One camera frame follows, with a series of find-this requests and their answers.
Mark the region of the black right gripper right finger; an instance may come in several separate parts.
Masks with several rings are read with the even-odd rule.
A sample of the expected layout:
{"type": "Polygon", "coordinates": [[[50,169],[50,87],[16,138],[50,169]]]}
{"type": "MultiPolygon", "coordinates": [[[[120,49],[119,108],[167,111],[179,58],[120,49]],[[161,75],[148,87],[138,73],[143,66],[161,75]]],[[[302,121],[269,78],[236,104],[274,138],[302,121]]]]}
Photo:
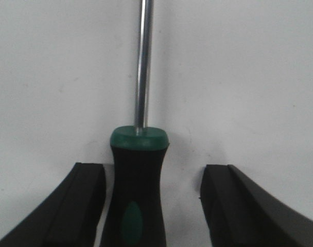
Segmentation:
{"type": "Polygon", "coordinates": [[[313,246],[313,221],[234,165],[206,165],[200,200],[212,246],[313,246]]]}

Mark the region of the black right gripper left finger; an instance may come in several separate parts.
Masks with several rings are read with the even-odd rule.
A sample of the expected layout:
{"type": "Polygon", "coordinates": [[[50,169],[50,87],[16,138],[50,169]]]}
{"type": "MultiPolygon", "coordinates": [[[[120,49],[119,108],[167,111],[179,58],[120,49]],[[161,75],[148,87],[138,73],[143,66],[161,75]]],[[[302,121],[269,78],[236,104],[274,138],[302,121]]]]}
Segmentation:
{"type": "Polygon", "coordinates": [[[105,199],[103,165],[76,163],[0,246],[93,246],[105,199]]]}

